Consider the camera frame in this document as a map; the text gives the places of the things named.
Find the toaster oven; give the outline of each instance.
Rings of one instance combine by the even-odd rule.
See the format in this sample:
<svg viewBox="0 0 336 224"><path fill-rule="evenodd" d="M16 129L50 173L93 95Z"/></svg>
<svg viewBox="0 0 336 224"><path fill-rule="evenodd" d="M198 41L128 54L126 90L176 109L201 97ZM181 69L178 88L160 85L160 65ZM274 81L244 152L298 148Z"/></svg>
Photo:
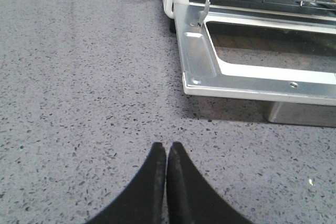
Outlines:
<svg viewBox="0 0 336 224"><path fill-rule="evenodd" d="M184 92L265 101L270 122L336 126L336 0L163 0Z"/></svg>

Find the toaster oven door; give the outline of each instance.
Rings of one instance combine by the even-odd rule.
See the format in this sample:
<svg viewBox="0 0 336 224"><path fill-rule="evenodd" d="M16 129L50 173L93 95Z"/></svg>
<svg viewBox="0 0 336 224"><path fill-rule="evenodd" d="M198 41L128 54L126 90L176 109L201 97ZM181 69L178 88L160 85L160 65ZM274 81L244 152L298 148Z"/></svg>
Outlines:
<svg viewBox="0 0 336 224"><path fill-rule="evenodd" d="M202 10L174 5L185 93L336 105L335 34L216 7L199 26ZM295 25L314 30L308 21ZM335 31L332 25L323 29Z"/></svg>

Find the silver metal panel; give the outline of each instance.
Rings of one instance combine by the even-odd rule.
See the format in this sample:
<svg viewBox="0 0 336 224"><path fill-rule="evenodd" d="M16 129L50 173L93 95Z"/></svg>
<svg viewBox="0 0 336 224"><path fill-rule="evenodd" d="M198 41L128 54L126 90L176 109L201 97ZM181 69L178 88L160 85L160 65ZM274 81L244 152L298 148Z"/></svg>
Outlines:
<svg viewBox="0 0 336 224"><path fill-rule="evenodd" d="M331 20L211 7L198 26L202 6L175 4L175 24L187 94L264 101L336 105L336 75L329 72L231 64L219 59L207 22L241 22L253 26L336 33Z"/></svg>
<svg viewBox="0 0 336 224"><path fill-rule="evenodd" d="M264 117L272 123L336 127L335 106L269 102Z"/></svg>

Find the countertop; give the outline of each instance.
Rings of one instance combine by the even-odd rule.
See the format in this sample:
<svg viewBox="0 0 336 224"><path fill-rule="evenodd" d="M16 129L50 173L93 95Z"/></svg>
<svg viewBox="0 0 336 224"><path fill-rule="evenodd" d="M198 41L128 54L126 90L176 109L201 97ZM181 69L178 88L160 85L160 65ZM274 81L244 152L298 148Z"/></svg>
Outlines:
<svg viewBox="0 0 336 224"><path fill-rule="evenodd" d="M187 96L162 0L0 0L0 222L84 223L180 141L255 223L336 223L336 129ZM167 223L166 204L163 223Z"/></svg>

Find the quartz countertop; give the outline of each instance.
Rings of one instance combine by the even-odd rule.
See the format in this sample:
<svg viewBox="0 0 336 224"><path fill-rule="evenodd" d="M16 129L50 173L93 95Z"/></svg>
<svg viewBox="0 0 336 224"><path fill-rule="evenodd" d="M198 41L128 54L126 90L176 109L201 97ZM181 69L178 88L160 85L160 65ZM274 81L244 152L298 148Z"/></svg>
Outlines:
<svg viewBox="0 0 336 224"><path fill-rule="evenodd" d="M162 0L0 4L1 223L85 223L155 141L254 223L336 223L336 129L185 95Z"/></svg>

